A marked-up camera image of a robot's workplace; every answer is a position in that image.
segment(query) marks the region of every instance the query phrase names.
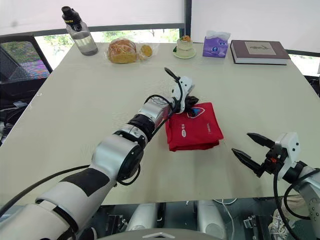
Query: white curtain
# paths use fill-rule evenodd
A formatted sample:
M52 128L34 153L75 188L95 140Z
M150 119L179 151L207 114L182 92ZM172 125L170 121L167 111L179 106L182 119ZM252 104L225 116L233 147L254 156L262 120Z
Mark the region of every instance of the white curtain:
M193 0L191 37L207 30L232 39L280 41L285 49L320 53L320 0Z
M0 0L0 35L63 29L61 7L89 27L184 23L184 0Z

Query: robotic arm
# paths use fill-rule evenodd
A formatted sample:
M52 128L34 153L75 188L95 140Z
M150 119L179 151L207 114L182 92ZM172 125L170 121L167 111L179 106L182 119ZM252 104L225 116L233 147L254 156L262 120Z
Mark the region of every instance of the robotic arm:
M89 168L65 177L1 223L0 239L75 238L117 182L129 185L136 180L144 148L170 116L185 110L194 87L190 78L165 71L177 83L172 98L149 97L127 124L96 147ZM133 181L124 182L136 172Z
M288 211L296 217L310 219L315 236L320 239L320 169L314 169L302 161L297 161L301 151L298 135L295 132L284 133L276 141L272 141L257 133L247 134L259 145L269 148L265 155L264 162L259 165L243 151L232 149L235 156L260 178L264 172L274 174L273 190L274 197L282 221L291 235L299 239L292 231L281 209L281 202L278 196L277 181L284 179L291 186L284 194L284 204ZM295 189L305 200L309 209L308 216L299 216L289 209L287 197L289 192Z

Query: red folded towel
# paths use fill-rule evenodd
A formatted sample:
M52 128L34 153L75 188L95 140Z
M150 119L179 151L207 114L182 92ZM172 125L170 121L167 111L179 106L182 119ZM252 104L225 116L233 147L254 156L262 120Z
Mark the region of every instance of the red folded towel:
M224 138L211 102L196 104L192 109L195 116L174 114L165 123L170 151L210 149Z

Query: cable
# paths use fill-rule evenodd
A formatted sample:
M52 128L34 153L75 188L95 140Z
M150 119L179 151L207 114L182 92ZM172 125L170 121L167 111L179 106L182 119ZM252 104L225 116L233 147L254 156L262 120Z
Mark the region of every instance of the cable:
M136 173L136 175L135 175L134 179L132 179L132 181L130 181L130 182L124 182L124 181L122 181L122 180L117 180L117 182L120 183L121 185L129 186L129 185L133 184L133 183L137 180L137 178L138 178L139 175L140 175L140 172L141 172L141 166L140 166L140 164L139 164L139 166L138 166L138 172Z
M157 97L157 98L162 99L163 101L165 101L165 102L170 106L171 111L174 110L174 108L173 108L173 106L172 106L172 103L169 102L169 100L166 99L164 96L161 96L161 95L158 95L158 94L154 94L154 95L149 96L149 97L144 101L144 103L148 102L150 99L152 99L152 98L154 98L154 97Z
M226 203L224 203L224 200L222 199L221 204L223 205L224 209L226 210L226 212L228 213L230 219L231 219L231 224L232 224L232 234L231 234L231 240L234 240L235 237L235 223L234 223L234 219L231 216L231 213L229 212Z
M224 203L225 205L231 205L231 204L234 204L238 200L238 198L235 198L231 202L223 202L224 199L222 199L222 201L218 201L218 200L215 200L215 199L212 199L212 200L215 201L218 204L223 204Z
M292 235L292 237L295 240L300 240L300 238L295 234L295 232L293 231L293 229L290 227L284 212L282 211L281 208L281 202L279 199L279 195L278 195L278 175L279 175L279 171L281 169L281 165L278 163L276 171L274 173L274 177L273 177L273 194L274 194L274 200L275 200L275 204L276 204L276 208L279 211L280 217L283 221L284 226L286 227L286 229L288 229L289 233Z
M168 120L172 117L172 115L176 113L177 108L181 106L183 91L182 91L182 87L181 87L181 84L180 84L180 82L179 82L179 79L178 79L177 81L175 81L175 82L178 84L179 89L180 89L180 98L179 98L179 100L175 103L174 109L171 111L171 113L168 115L168 117L167 117L165 120L163 120L163 121L159 124L159 126L153 131L153 133L152 133L152 135L151 135L151 138L153 138L154 135L156 135L156 133L159 131L159 129L163 126L163 124L165 124L165 122L168 121Z
M6 213L6 211L9 210L9 208L11 208L17 201L19 201L23 196L25 196L27 193L29 193L31 190L35 189L36 187L38 187L39 185L59 176L62 174L66 174L75 170L79 170L79 169L86 169L87 167L89 167L90 165L84 165L84 166L77 166L74 168L70 168L70 169L66 169L63 171L59 171L56 172L50 176L47 176L43 179L41 179L40 181L37 181L36 183L32 184L31 186L27 187L25 190L21 191L20 193L18 193L15 197L13 197L11 200L9 200L1 209L0 209L0 218Z
M302 215L299 215L297 213L295 213L294 211L292 211L288 205L288 195L290 193L290 191L292 189L294 189L298 184L300 184L303 180L309 178L310 176L316 174L320 172L320 168L316 168L315 170L309 172L308 174L300 177L298 180L296 180L295 182L293 182L289 187L288 189L285 191L284 193L284 196L283 196L283 203L284 203L284 206L285 208L288 210L289 213L291 213L293 216L297 217L297 218L300 218L300 219L304 219L304 220L310 220L310 217L309 216L302 216Z

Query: bottle cap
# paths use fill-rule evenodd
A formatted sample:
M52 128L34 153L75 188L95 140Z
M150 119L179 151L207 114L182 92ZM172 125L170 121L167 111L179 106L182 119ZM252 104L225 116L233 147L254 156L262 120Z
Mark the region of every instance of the bottle cap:
M73 25L81 22L81 17L73 8L69 6L63 6L61 8L63 15L62 18L66 24Z

